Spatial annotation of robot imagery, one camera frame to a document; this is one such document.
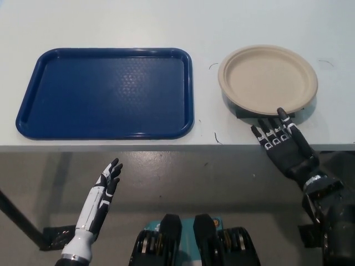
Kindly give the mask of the right robot hand black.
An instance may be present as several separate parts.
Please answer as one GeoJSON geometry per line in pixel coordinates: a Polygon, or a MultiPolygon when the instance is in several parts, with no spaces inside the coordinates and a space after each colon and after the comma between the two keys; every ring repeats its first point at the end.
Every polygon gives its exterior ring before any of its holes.
{"type": "Polygon", "coordinates": [[[300,187],[318,171],[320,161],[315,151],[283,108],[277,109],[279,123],[258,119],[259,130],[251,131],[277,169],[300,187]]]}

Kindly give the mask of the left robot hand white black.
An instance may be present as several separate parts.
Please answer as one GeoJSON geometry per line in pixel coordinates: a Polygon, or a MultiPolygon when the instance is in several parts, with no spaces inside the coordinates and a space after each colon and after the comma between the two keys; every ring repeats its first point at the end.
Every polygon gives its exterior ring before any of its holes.
{"type": "Polygon", "coordinates": [[[122,167],[123,164],[115,158],[100,174],[87,195],[76,229],[83,229],[98,236],[120,181],[122,167]]]}

